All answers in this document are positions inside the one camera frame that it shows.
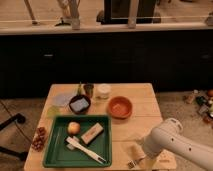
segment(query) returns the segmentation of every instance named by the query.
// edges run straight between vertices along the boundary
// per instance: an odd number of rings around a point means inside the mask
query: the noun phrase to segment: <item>red object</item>
[[[209,97],[213,97],[213,89],[207,91]]]
[[[117,96],[109,101],[107,111],[112,117],[125,119],[132,114],[132,103],[126,97]]]

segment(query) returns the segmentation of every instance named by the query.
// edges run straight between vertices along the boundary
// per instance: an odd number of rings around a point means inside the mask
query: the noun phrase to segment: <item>fork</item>
[[[132,160],[129,163],[127,163],[127,166],[129,167],[129,169],[132,169],[136,165],[138,165],[144,158],[145,158],[145,156],[142,156],[139,159]]]

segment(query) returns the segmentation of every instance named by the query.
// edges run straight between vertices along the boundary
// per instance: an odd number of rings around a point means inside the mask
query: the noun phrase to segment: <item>small bowl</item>
[[[132,114],[132,103],[126,97],[117,96],[109,101],[107,111],[112,117],[125,119]]]
[[[90,98],[83,94],[74,96],[69,102],[69,107],[75,114],[85,114],[90,105]]]

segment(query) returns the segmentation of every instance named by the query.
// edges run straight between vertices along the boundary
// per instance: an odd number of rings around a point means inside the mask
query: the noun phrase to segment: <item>black cabinet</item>
[[[53,83],[213,87],[213,30],[0,36],[0,97],[46,96]]]

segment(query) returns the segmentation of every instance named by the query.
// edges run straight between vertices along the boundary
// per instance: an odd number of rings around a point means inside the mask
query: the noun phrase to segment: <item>green tray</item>
[[[80,123],[81,130],[77,137],[85,133],[95,123],[101,124],[104,131],[100,133],[88,146],[88,149],[96,152],[106,159],[106,163],[100,164],[90,158],[79,149],[70,150],[66,147],[67,126],[69,122]],[[112,163],[111,122],[105,115],[80,115],[80,116],[56,116],[50,132],[47,148],[44,155],[44,167],[107,167]]]

